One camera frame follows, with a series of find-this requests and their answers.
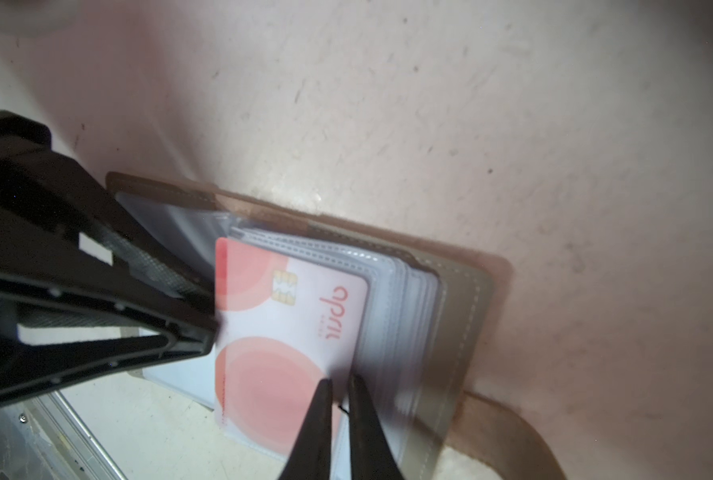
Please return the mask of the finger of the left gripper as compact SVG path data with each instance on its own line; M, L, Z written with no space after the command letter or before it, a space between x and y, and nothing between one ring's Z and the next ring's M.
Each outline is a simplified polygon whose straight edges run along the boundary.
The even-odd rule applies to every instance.
M44 124L0 111L0 293L42 321L212 336L212 289L55 152Z

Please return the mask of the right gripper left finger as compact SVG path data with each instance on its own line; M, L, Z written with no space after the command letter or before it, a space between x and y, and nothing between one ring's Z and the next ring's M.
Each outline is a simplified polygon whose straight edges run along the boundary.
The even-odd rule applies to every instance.
M329 379L318 382L304 422L279 480L328 480L332 462L332 405Z

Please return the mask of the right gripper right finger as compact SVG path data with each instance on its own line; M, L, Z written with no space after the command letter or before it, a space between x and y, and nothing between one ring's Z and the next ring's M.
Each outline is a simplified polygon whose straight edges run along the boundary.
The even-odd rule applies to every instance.
M364 379L348 379L350 468L353 480L404 480L391 453Z

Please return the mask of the white pink april card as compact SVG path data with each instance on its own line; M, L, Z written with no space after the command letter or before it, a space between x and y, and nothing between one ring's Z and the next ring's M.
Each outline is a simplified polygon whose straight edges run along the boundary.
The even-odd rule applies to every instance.
M346 390L367 281L300 256L216 241L216 418L230 435L290 455L316 386Z

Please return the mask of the grey leather card holder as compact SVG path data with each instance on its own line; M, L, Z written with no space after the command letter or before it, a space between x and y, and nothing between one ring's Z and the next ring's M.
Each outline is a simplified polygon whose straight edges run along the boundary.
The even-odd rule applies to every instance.
M495 293L493 277L465 258L417 239L334 217L296 212L230 192L197 190L112 172L111 194L127 193L191 208L224 209L262 226L399 257L436 274L440 298L423 362L419 403L411 416L407 448L399 467L408 479L432 478L452 426L470 427L476 460L504 479L562 479L565 474L542 437L513 411L463 392L463 380Z

